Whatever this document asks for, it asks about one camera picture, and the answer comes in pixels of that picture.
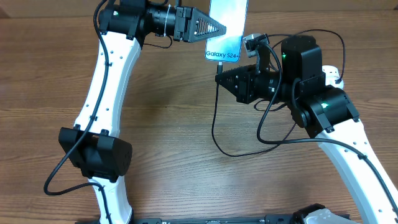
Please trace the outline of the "Galaxy S24 smartphone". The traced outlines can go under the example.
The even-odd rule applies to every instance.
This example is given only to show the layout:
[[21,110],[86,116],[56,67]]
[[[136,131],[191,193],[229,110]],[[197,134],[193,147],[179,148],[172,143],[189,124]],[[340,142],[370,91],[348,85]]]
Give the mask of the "Galaxy S24 smartphone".
[[237,63],[246,23],[248,0],[211,0],[209,16],[226,27],[223,35],[207,39],[207,60]]

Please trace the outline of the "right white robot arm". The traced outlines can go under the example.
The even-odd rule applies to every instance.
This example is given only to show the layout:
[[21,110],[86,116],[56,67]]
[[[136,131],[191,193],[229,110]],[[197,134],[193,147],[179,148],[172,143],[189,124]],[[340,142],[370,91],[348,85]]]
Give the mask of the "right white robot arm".
[[240,103],[284,103],[306,130],[305,141],[317,143],[337,169],[362,221],[396,223],[397,188],[374,153],[337,69],[322,64],[321,48],[310,35],[290,35],[280,44],[277,55],[266,35],[246,37],[245,49],[256,63],[219,68],[217,85]]

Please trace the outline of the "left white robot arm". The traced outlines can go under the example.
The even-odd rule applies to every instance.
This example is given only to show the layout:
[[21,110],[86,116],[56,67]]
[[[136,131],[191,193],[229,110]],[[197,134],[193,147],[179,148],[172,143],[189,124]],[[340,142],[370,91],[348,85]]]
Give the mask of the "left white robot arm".
[[226,27],[197,8],[151,1],[103,1],[93,20],[99,39],[93,79],[73,127],[62,128],[58,141],[95,190],[98,222],[132,223],[125,186],[132,146],[119,135],[129,77],[145,38],[153,33],[192,43],[224,35]]

